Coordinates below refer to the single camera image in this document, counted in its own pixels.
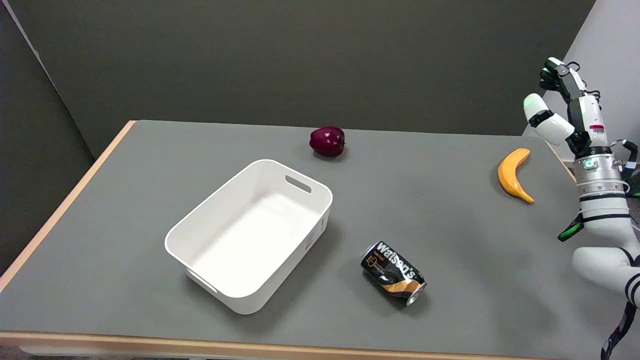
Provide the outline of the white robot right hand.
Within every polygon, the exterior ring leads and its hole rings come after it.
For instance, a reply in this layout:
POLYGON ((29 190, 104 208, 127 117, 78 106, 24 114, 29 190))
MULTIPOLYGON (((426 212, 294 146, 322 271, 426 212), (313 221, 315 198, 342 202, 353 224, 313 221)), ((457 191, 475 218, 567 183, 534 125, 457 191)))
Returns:
POLYGON ((542 89, 560 94, 566 116, 552 111, 542 96, 531 93, 523 100, 523 111, 535 134, 553 146, 567 145, 576 158, 607 152, 601 93, 588 89, 579 75, 579 64, 549 57, 539 77, 542 89))

